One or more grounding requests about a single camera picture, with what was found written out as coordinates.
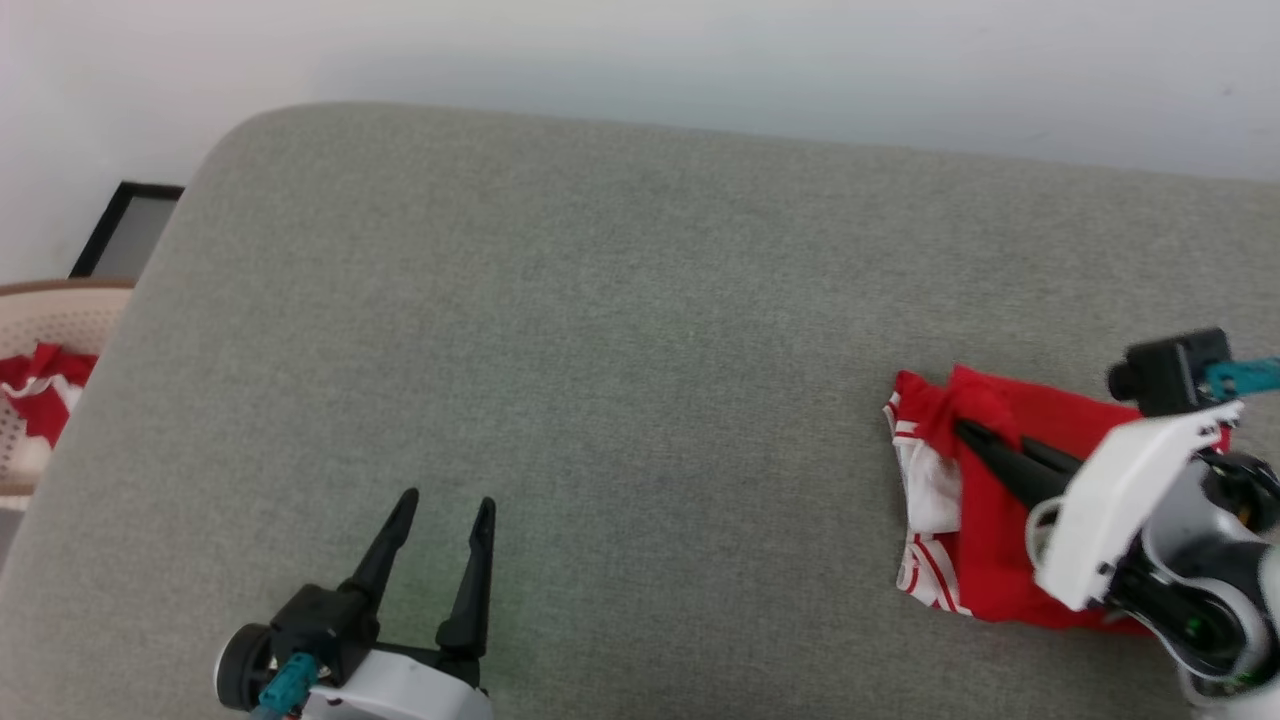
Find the black picture frame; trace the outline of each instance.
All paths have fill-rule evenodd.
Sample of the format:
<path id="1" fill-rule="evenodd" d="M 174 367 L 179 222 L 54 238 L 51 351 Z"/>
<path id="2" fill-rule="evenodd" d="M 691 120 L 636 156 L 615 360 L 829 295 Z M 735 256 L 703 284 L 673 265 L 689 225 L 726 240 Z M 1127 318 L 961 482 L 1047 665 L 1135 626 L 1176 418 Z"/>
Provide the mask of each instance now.
<path id="1" fill-rule="evenodd" d="M 178 200 L 182 197 L 183 190 L 186 188 L 177 184 L 122 182 L 115 188 L 115 193 L 111 195 L 110 202 L 106 204 L 106 210 L 99 218 L 97 225 L 93 227 L 93 233 L 88 236 L 88 242 L 84 243 L 84 250 L 81 251 L 81 256 L 76 260 L 76 266 L 72 268 L 72 274 L 68 277 L 87 278 L 93 274 L 93 268 L 102 259 L 106 245 L 111 242 L 111 237 L 115 236 L 115 228 L 119 227 L 120 219 L 124 218 L 125 210 L 129 209 L 129 204 L 134 199 Z"/>

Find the white wall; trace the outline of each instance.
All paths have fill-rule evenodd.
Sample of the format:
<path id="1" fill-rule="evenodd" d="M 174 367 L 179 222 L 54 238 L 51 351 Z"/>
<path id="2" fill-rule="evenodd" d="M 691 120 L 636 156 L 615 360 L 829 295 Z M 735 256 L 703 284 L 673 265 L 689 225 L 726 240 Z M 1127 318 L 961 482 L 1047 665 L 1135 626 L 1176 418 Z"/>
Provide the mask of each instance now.
<path id="1" fill-rule="evenodd" d="M 65 278 L 118 182 L 8 19 L 0 5 L 0 284 Z"/>
<path id="2" fill-rule="evenodd" d="M 1280 179 L 1275 0 L 0 0 L 122 177 L 383 99 Z"/>

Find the teal connector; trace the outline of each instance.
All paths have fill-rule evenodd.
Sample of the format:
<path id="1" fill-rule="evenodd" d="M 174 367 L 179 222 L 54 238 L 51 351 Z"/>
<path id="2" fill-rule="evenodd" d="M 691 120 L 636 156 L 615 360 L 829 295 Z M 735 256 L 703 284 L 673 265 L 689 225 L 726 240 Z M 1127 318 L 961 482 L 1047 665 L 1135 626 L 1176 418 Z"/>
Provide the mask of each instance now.
<path id="1" fill-rule="evenodd" d="M 306 703 L 311 687 L 319 678 L 320 666 L 314 656 L 305 652 L 293 653 L 262 694 L 257 696 L 259 706 L 251 717 L 253 720 L 287 717 L 294 707 Z"/>
<path id="2" fill-rule="evenodd" d="M 1210 365 L 1204 369 L 1204 380 L 1213 398 L 1221 401 L 1277 391 L 1280 357 Z"/>

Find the white stripe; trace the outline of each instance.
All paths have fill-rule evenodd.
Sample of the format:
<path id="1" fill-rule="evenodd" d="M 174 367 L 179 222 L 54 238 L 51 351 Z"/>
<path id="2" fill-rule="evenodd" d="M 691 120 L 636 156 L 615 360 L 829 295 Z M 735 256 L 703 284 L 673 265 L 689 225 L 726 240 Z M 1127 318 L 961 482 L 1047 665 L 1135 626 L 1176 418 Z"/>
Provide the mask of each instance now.
<path id="1" fill-rule="evenodd" d="M 911 546 L 902 548 L 902 564 L 897 569 L 897 589 L 906 592 L 906 588 L 911 585 Z"/>
<path id="2" fill-rule="evenodd" d="M 897 405 L 902 400 L 902 396 L 893 391 L 890 396 L 888 402 L 884 404 L 884 418 L 888 419 L 888 432 L 893 432 L 893 425 L 897 423 Z"/>
<path id="3" fill-rule="evenodd" d="M 915 568 L 920 571 L 919 578 L 915 580 L 915 589 L 911 591 L 911 597 L 928 606 L 937 602 L 940 610 L 951 612 L 946 598 L 942 597 L 942 584 L 938 583 L 937 573 L 933 571 L 929 560 L 920 553 L 920 548 L 915 543 L 911 543 L 911 561 L 915 562 Z"/>
<path id="4" fill-rule="evenodd" d="M 896 442 L 893 443 L 893 455 L 897 456 L 897 475 L 902 479 L 902 495 L 906 495 L 906 469 L 911 464 L 911 456 L 905 447 Z"/>
<path id="5" fill-rule="evenodd" d="M 933 561 L 938 564 L 938 571 L 942 573 L 942 580 L 947 584 L 947 591 L 951 593 L 951 601 L 955 602 L 956 612 L 961 615 L 968 615 L 973 618 L 973 612 L 960 605 L 960 579 L 956 578 L 955 565 L 951 564 L 951 556 L 947 553 L 947 548 L 942 547 L 942 543 L 933 538 L 922 537 L 920 542 L 929 548 L 929 555 L 933 556 Z"/>
<path id="6" fill-rule="evenodd" d="M 58 397 L 61 398 L 63 405 L 67 406 L 67 411 L 70 413 L 76 407 L 76 402 L 79 400 L 81 389 L 78 386 L 73 386 L 67 382 L 65 375 L 50 375 L 47 378 L 28 378 L 27 384 L 22 389 L 14 389 L 9 383 L 0 383 L 0 392 L 4 392 L 13 398 L 35 397 L 46 389 L 54 388 Z"/>

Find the red and white clothing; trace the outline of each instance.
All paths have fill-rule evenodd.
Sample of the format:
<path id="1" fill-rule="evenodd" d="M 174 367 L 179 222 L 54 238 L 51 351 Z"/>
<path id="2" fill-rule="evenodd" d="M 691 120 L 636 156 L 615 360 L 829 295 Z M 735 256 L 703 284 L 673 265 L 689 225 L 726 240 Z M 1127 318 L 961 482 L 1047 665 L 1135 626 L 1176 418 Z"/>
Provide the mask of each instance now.
<path id="1" fill-rule="evenodd" d="M 969 419 L 1014 448 L 1027 436 L 1083 459 L 1137 410 L 959 365 L 946 387 L 901 372 L 893 391 L 884 414 L 908 507 L 899 589 L 982 620 L 1142 632 L 1130 620 L 1106 623 L 1102 611 L 1073 612 L 1036 584 L 1027 509 L 954 433 Z"/>
<path id="2" fill-rule="evenodd" d="M 38 343 L 31 357 L 0 360 L 0 400 L 27 421 L 27 437 L 58 445 L 96 363 L 95 355 L 74 355 L 59 345 Z"/>

